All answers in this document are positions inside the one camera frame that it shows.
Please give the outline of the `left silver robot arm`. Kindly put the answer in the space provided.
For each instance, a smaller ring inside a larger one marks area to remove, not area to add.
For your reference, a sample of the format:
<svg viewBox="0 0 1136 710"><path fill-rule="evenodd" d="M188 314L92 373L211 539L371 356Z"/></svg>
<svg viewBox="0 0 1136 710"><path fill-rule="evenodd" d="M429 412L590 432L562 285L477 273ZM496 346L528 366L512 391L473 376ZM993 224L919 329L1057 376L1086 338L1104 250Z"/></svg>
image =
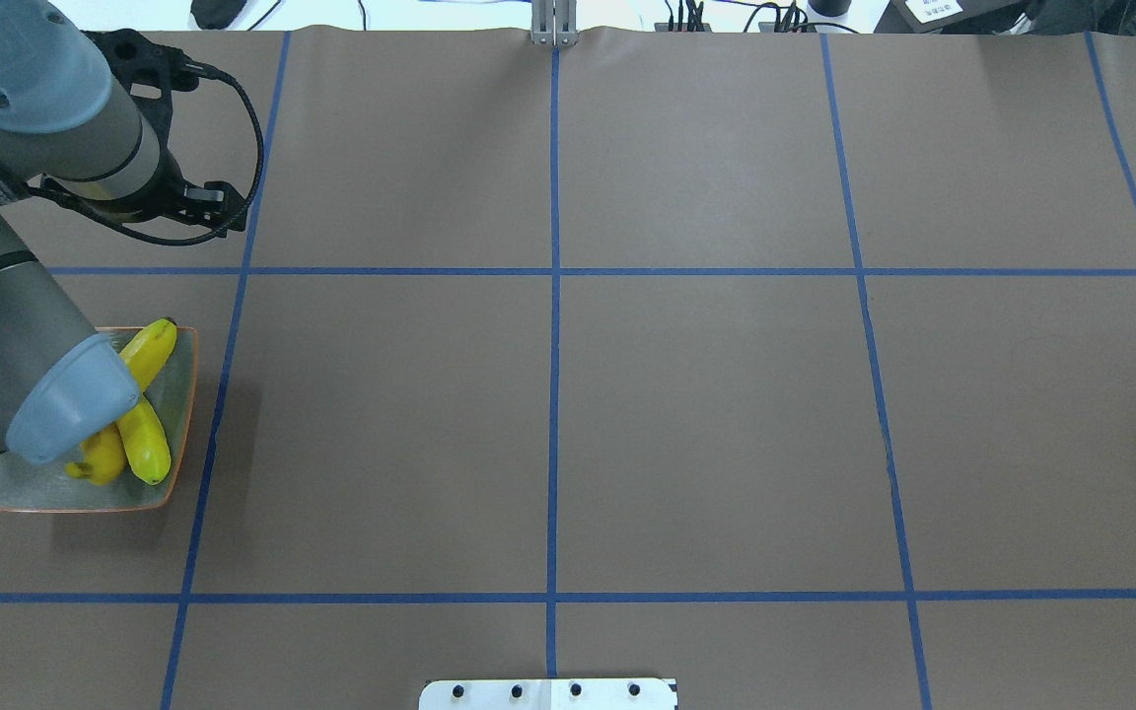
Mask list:
<svg viewBox="0 0 1136 710"><path fill-rule="evenodd" d="M247 229L261 184L195 184L170 150L172 95L229 73L135 31L85 32L49 1L0 1L0 211L39 198L152 247L137 229L202 226L175 247ZM144 399L130 365L0 214L0 456L50 463Z"/></svg>

